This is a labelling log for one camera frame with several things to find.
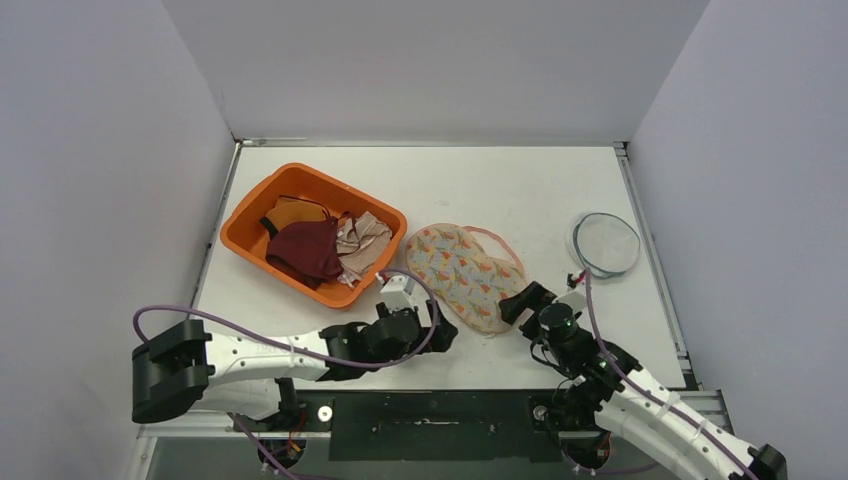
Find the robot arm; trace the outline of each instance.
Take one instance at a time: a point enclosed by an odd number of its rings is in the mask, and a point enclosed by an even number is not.
[[[135,423],[156,423],[189,409],[235,412],[262,421],[291,403],[291,378],[316,382],[352,380],[374,367],[340,364],[309,356],[375,364],[400,359],[426,338],[413,294],[414,282],[392,277],[380,291],[379,318],[320,331],[272,338],[297,348],[277,348],[246,336],[208,333],[189,319],[133,350]],[[428,311],[438,304],[426,302]],[[457,329],[440,316],[420,353],[445,352]]]
[[[577,424],[613,432],[684,480],[751,478],[710,436],[760,480],[786,479],[786,462],[780,452],[769,445],[757,449],[718,428],[661,385],[624,349],[604,342],[609,358],[630,381],[622,379],[592,332],[578,325],[586,305],[586,298],[577,290],[557,298],[536,282],[500,302],[502,318],[510,324],[525,310],[532,312],[519,327],[522,334],[550,352],[555,360],[551,366],[573,380],[562,408],[552,409],[548,415],[578,419]],[[694,420],[697,427],[679,414]]]

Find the maroon cloth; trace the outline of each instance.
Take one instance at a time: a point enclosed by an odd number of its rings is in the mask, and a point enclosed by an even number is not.
[[[333,280],[344,268],[336,254],[339,219],[325,213],[320,222],[294,222],[283,227],[268,243],[265,260],[315,289],[323,281]]]

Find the metal frame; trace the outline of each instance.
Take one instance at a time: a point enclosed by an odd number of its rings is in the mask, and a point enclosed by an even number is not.
[[[633,174],[630,171],[630,159],[627,157],[627,150],[624,148],[623,142],[613,143],[613,148],[615,149],[615,156],[618,158],[618,166],[621,169],[624,186],[627,188],[630,203],[633,205],[636,223],[638,223],[639,231],[642,233],[642,244],[645,245],[645,253],[648,255],[651,271],[654,272],[654,281],[657,284],[657,290],[660,292],[660,299],[662,299],[663,309],[665,310],[668,326],[671,329],[672,339],[677,346],[678,354],[682,353],[685,355],[686,344],[683,342],[683,332],[680,330],[680,323],[677,321],[677,312],[674,310],[674,304],[671,301],[671,293],[669,293],[668,283],[665,281],[660,257],[657,254],[657,247],[654,244],[654,236],[648,228],[648,221],[645,219],[642,203],[639,201],[639,195],[636,193],[636,184],[633,181]]]
[[[663,308],[666,313],[666,319],[672,333],[672,339],[675,342],[678,352],[678,360],[680,362],[681,371],[684,377],[694,379],[692,366],[688,358],[686,346],[683,341],[683,335],[678,323],[677,314],[674,310],[674,305],[669,294],[668,284],[666,283],[663,274],[662,265],[657,255],[654,239],[648,228],[645,220],[642,205],[639,201],[636,187],[630,171],[629,159],[623,142],[572,142],[567,139],[538,139],[535,141],[527,141],[526,139],[470,139],[470,140],[447,140],[447,141],[338,141],[338,140],[320,140],[307,138],[277,138],[277,139],[244,139],[237,140],[233,157],[230,161],[227,178],[224,183],[221,194],[221,201],[218,205],[215,224],[212,226],[212,232],[207,244],[206,253],[203,264],[198,275],[192,306],[196,306],[197,300],[203,288],[203,280],[209,267],[212,248],[215,245],[215,237],[221,226],[221,220],[224,214],[224,207],[229,196],[230,186],[233,182],[236,169],[243,147],[362,147],[362,146],[416,146],[416,147],[479,147],[479,146],[610,146],[615,149],[616,157],[618,158],[619,168],[621,170],[622,179],[630,197],[631,205],[636,216],[636,221],[639,231],[642,235],[645,251],[653,272],[654,281],[657,289],[660,292]],[[697,383],[689,385],[689,388],[698,388]],[[697,391],[685,390],[680,391],[680,396],[692,408],[704,415],[707,419],[718,425],[719,427],[732,432],[730,418],[727,413],[727,408],[720,391]],[[156,439],[160,437],[182,437],[182,438],[221,438],[221,437],[239,437],[243,434],[233,431],[231,420],[223,413],[215,412],[189,412],[177,419],[163,422],[155,425],[144,425],[139,428],[138,440],[136,442],[133,456],[131,459],[130,468],[127,474],[127,480],[146,480],[150,469],[150,460],[153,457],[156,448]],[[561,436],[568,436],[567,433],[562,433]],[[260,433],[260,438],[281,438],[288,437],[288,432],[273,432]],[[299,438],[328,438],[331,434],[326,433],[300,433]]]
[[[730,418],[724,405],[721,392],[701,392],[682,390],[680,398],[707,420],[719,428],[733,432]],[[259,438],[288,438],[288,432],[256,432]],[[218,412],[188,412],[167,422],[143,425],[139,431],[139,439],[160,437],[181,438],[221,438],[241,437],[243,433],[233,430],[233,421]],[[299,432],[296,438],[330,438],[330,432]]]

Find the white cable tie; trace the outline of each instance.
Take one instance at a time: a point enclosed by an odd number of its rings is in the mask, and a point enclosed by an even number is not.
[[[693,442],[698,439],[698,437],[701,435],[701,430],[703,430],[704,426],[708,423],[710,423],[710,421],[706,418],[701,420],[701,423],[698,424],[698,428],[695,430],[695,435],[692,436]]]
[[[654,428],[654,426],[656,426],[656,424],[658,424],[658,423],[660,423],[660,421],[662,421],[662,417],[664,417],[665,414],[668,413],[669,410],[671,410],[671,407],[673,407],[674,404],[679,402],[679,401],[680,401],[680,394],[678,394],[677,392],[669,392],[668,399],[665,401],[665,403],[663,403],[662,407],[659,410],[657,410],[657,413],[654,414],[654,420],[651,421],[651,424],[648,425],[648,426],[651,427],[651,428]]]
[[[292,341],[292,337],[286,337],[286,343],[289,345],[289,347],[291,347],[291,348],[289,348],[289,349],[288,349],[288,352],[289,352],[289,355],[288,355],[288,357],[289,357],[289,363],[290,363],[291,365],[294,365],[294,363],[295,363],[295,355],[297,354],[297,352],[295,352],[295,351],[294,351],[294,341]]]

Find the white table surface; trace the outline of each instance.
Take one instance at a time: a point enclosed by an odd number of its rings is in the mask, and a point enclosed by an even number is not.
[[[280,166],[300,162],[397,208],[410,234],[449,222],[487,228],[519,255],[528,279],[557,293],[577,264],[566,230],[581,212],[636,218],[615,152],[610,147],[245,147],[226,199],[223,220],[241,199]],[[393,265],[405,266],[403,248]],[[372,286],[347,311],[329,309],[296,292],[228,250],[217,238],[201,280],[197,308],[267,336],[376,319]],[[644,249],[623,279],[596,282],[601,334],[640,360],[665,385],[683,387],[660,296]],[[459,335],[447,353],[420,355],[402,365],[347,382],[296,381],[298,389],[427,390],[553,388],[561,377],[533,362],[529,341],[516,329],[487,337],[443,307]],[[580,323],[589,328],[588,316]],[[208,324],[210,331],[225,328]]]

